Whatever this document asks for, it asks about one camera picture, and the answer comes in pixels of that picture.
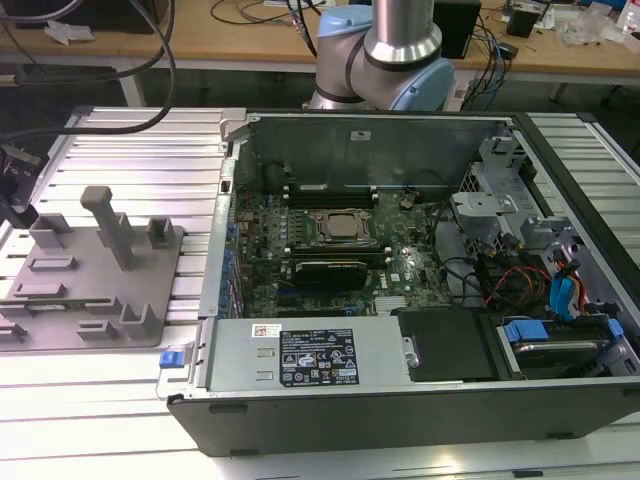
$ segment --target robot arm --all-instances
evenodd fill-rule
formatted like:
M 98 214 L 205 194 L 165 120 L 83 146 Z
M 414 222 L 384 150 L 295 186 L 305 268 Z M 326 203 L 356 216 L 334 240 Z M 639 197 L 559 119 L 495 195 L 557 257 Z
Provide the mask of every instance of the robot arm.
M 313 109 L 435 110 L 453 85 L 433 0 L 328 10 L 318 30 Z

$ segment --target motherboard chip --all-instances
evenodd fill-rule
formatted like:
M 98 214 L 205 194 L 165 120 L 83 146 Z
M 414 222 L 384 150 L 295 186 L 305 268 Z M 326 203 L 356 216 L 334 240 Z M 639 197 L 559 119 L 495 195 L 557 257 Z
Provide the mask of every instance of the motherboard chip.
M 325 210 L 310 216 L 316 222 L 317 245 L 375 243 L 369 232 L 371 215 L 363 210 Z
M 358 223 L 351 213 L 335 213 L 329 215 L 327 228 L 332 238 L 340 240 L 357 240 Z

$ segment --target aluminum profile plate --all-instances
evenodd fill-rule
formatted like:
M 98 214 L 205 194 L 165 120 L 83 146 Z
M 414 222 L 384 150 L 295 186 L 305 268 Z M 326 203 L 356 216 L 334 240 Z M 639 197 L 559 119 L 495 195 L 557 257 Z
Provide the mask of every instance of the aluminum profile plate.
M 594 208 L 640 265 L 640 169 L 598 124 L 575 114 L 529 114 Z M 543 179 L 536 183 L 556 215 L 563 209 Z

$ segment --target metal slotted surface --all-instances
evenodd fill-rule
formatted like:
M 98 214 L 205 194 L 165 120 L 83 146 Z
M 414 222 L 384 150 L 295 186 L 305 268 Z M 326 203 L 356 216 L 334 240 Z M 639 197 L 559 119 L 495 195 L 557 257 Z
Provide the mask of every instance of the metal slotted surface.
M 212 480 L 503 479 L 513 478 L 512 471 L 521 469 L 541 469 L 545 477 L 558 479 L 640 477 L 640 415 L 585 439 L 562 442 L 229 459 L 200 454 L 164 401 L 157 399 L 155 383 L 159 351 L 187 343 L 196 334 L 211 224 L 206 213 L 215 204 L 217 190 L 211 179 L 215 178 L 220 158 L 220 112 L 174 110 L 155 131 L 109 139 L 82 137 L 52 160 L 60 162 L 50 185 L 42 191 L 38 205 L 41 211 L 60 207 L 61 213 L 71 214 L 70 223 L 89 224 L 91 218 L 74 202 L 84 185 L 104 182 L 109 175 L 117 179 L 117 184 L 110 185 L 114 200 L 122 202 L 122 207 L 126 205 L 127 211 L 136 212 L 132 223 L 145 224 L 147 215 L 166 209 L 172 212 L 175 223 L 185 227 L 188 236 L 174 282 L 169 326 L 160 347 L 124 353 L 0 357 L 1 478 L 32 480 L 64 475 L 65 479 L 86 480 L 112 479 L 114 474 L 126 479 L 179 478 L 197 472 Z M 112 126 L 132 124 L 153 113 L 146 109 L 100 109 L 90 121 Z M 171 181 L 172 173 L 179 174 L 173 178 L 180 180 Z M 140 184 L 129 183 L 134 178 L 135 182 L 143 180 Z M 0 293 L 9 288 L 32 243 L 28 235 L 10 233 L 0 249 Z M 304 422 L 303 418 L 292 420 Z
M 640 176 L 631 160 L 597 124 L 574 114 L 530 114 L 533 122 L 631 258 L 640 265 Z M 543 179 L 540 192 L 554 214 L 563 209 Z

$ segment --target motherboard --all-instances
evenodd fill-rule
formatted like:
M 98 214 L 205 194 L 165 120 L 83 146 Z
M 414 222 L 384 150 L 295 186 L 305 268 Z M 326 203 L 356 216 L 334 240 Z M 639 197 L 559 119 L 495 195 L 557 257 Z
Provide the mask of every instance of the motherboard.
M 240 190 L 243 316 L 388 315 L 451 304 L 431 257 L 429 205 L 408 190 L 366 196 L 327 202 Z

